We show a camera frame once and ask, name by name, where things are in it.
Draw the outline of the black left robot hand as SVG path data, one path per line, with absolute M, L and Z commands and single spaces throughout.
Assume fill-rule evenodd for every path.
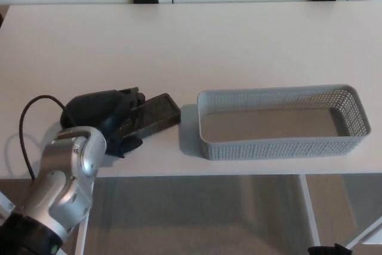
M 143 141 L 136 136 L 123 136 L 117 130 L 130 118 L 131 111 L 145 102 L 137 87 L 125 90 L 99 91 L 74 97 L 61 114 L 63 129 L 89 126 L 98 129 L 106 139 L 106 154 L 123 158 L 139 148 Z

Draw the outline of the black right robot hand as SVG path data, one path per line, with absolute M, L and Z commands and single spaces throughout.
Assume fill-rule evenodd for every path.
M 333 246 L 313 246 L 307 249 L 309 255 L 352 255 L 353 251 L 340 245 Z

